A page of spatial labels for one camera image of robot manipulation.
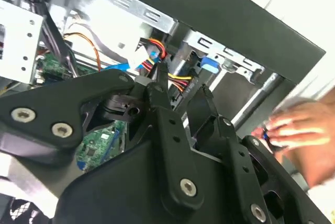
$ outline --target finger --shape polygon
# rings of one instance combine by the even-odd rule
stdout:
[[[263,137],[263,132],[264,132],[263,128],[257,127],[256,129],[254,129],[254,131],[251,133],[251,135],[259,139],[259,138]]]
[[[323,127],[321,127],[319,122],[315,120],[303,120],[290,122],[287,125],[281,126],[276,129],[269,130],[267,135],[270,138],[280,137],[280,136],[291,136],[300,133],[324,133]]]
[[[301,133],[292,136],[280,136],[271,138],[270,143],[289,148],[303,147],[306,145],[321,145],[330,141],[330,138],[321,133]]]
[[[286,113],[280,113],[276,116],[270,117],[266,128],[272,130],[280,126],[289,124],[294,121],[305,120],[310,117],[310,113],[305,110],[293,110]]]

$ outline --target motherboard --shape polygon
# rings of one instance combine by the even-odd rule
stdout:
[[[72,78],[52,53],[44,54],[37,65],[37,70],[40,70],[40,78],[43,79],[42,85]],[[96,72],[95,69],[80,64],[78,70],[80,75]],[[84,137],[75,154],[79,169],[88,172],[122,153],[126,136],[127,124],[122,121],[114,121],[109,127],[96,130]]]

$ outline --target yellow wire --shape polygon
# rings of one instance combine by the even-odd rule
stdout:
[[[152,65],[154,65],[155,64],[155,62],[154,61],[152,61],[150,58],[148,58],[147,59]]]
[[[173,79],[180,79],[180,80],[191,80],[191,76],[175,76],[171,73],[169,73],[169,77],[172,77]]]
[[[147,59],[152,65],[155,64],[154,61],[152,61],[150,58]],[[192,77],[191,76],[175,76],[171,73],[169,73],[169,77],[173,78],[173,79],[179,79],[179,80],[191,80]]]

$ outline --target red wire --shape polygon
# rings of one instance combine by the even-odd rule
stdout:
[[[151,70],[151,67],[147,63],[143,62],[142,65],[147,71]]]
[[[165,56],[166,56],[165,49],[159,43],[156,43],[155,41],[150,40],[150,42],[153,43],[154,45],[158,46],[158,48],[160,48],[162,50],[162,55],[161,56],[162,56],[162,58],[165,58]]]
[[[183,85],[186,85],[186,86],[188,86],[188,82],[186,82],[186,81],[181,81],[181,80],[176,80],[176,79],[174,79],[173,80],[174,82],[176,82],[176,83],[181,83],[181,84],[183,84]]]

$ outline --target silver screw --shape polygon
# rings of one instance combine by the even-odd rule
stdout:
[[[253,143],[254,145],[257,145],[257,146],[260,145],[260,143],[259,143],[257,140],[255,140],[255,139],[252,139],[251,141],[252,141],[252,143]]]
[[[184,178],[180,181],[180,188],[189,197],[194,197],[197,193],[197,188],[192,181],[187,178]]]
[[[254,215],[257,220],[259,220],[262,223],[264,223],[266,221],[266,215],[265,215],[264,211],[262,210],[262,208],[260,208],[259,205],[252,204],[250,206],[250,209],[251,209],[252,215]]]
[[[225,124],[226,124],[227,126],[230,126],[230,125],[231,125],[231,122],[229,122],[229,120],[228,120],[228,119],[226,119],[226,118],[223,118],[223,121],[225,122]]]
[[[67,138],[72,135],[72,127],[66,123],[56,123],[51,127],[52,133],[60,138]]]
[[[119,79],[121,79],[124,82],[128,81],[128,79],[125,76],[123,76],[123,75],[119,75]]]
[[[16,108],[10,113],[10,115],[13,120],[21,123],[28,123],[36,118],[36,113],[29,108]]]
[[[162,87],[160,87],[159,85],[156,85],[156,86],[155,86],[155,89],[156,89],[157,91],[159,91],[159,92],[163,92]]]

